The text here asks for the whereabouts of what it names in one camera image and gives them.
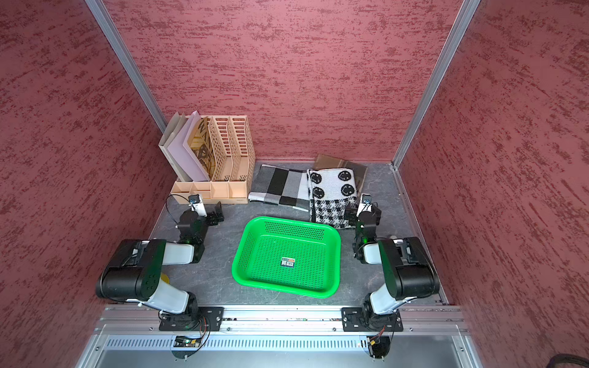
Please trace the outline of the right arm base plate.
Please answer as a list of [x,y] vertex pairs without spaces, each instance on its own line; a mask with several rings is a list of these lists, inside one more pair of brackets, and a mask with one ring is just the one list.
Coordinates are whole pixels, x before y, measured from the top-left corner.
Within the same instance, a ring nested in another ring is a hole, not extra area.
[[403,322],[398,311],[380,315],[363,308],[342,308],[341,320],[345,332],[397,333],[403,331]]

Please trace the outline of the brown plaid scarf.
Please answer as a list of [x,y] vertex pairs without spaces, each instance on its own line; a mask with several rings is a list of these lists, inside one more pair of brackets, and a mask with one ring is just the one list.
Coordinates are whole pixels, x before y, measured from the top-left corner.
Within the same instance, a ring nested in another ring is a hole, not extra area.
[[314,170],[326,170],[326,169],[340,169],[346,168],[350,169],[354,173],[354,180],[355,185],[358,192],[361,192],[364,186],[364,181],[366,179],[366,175],[368,172],[368,167],[354,163],[351,161],[346,161],[344,159],[335,158],[332,156],[327,156],[323,154],[319,154],[314,161],[314,165],[312,167]]

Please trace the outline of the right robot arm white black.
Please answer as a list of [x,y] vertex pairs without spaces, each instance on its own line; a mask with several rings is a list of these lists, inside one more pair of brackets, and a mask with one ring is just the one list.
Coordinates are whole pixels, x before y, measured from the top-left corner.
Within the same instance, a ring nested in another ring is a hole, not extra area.
[[384,284],[367,295],[360,323],[374,331],[397,318],[400,307],[440,291],[439,276],[419,238],[377,235],[381,211],[374,204],[349,205],[345,224],[355,230],[354,257],[365,265],[381,265]]

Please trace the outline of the white black smiley scarf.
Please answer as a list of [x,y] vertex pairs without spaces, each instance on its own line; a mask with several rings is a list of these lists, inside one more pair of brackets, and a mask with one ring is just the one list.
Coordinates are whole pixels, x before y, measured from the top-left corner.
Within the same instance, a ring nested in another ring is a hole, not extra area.
[[308,170],[307,173],[311,222],[335,229],[350,228],[345,211],[357,202],[353,171],[339,168]]

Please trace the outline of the grey black checked scarf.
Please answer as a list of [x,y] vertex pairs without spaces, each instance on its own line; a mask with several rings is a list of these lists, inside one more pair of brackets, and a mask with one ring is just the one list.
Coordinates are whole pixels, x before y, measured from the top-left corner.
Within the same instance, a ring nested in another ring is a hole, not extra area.
[[310,210],[308,173],[262,164],[253,179],[248,200],[285,206],[308,213]]

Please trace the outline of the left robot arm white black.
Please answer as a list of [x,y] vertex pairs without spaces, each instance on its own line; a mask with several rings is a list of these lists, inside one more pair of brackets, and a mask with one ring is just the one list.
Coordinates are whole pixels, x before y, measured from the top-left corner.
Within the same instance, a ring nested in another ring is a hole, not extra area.
[[164,281],[164,265],[191,265],[201,261],[209,227],[225,217],[222,203],[192,202],[179,218],[178,242],[166,239],[125,239],[116,249],[95,287],[99,298],[138,303],[158,310],[161,331],[194,331],[206,326],[195,294]]

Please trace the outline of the green plastic basket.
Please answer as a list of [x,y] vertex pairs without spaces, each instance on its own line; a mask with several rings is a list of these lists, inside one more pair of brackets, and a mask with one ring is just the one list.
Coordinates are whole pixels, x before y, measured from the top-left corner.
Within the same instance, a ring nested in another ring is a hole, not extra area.
[[329,298],[341,282],[341,236],[329,225],[257,217],[244,228],[232,275],[246,287]]

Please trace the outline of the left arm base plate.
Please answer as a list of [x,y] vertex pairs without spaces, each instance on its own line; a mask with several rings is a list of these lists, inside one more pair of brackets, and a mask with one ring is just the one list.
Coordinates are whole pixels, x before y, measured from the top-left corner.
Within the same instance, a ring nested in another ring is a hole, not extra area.
[[225,308],[199,307],[196,314],[168,314],[159,315],[159,331],[189,333],[192,331],[217,332],[220,330]]

